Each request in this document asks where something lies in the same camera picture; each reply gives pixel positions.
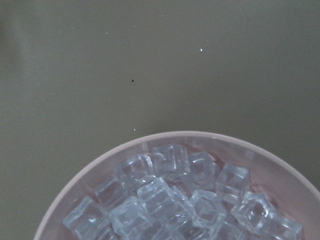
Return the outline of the pink bowl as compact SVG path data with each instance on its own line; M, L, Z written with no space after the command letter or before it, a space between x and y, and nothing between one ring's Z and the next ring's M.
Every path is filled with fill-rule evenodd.
M221 162L231 162L250 170L253 189L266 193L288 218L303 226L306 240L320 237L320 193L296 169L274 154L246 141L211 132L172 131L140 137L111 149L83 168L57 195L37 231L37 240L71 240L72 233L63 218L93 188L106 180L115 165L136 153L149 153L153 147L170 143L190 151L207 151Z

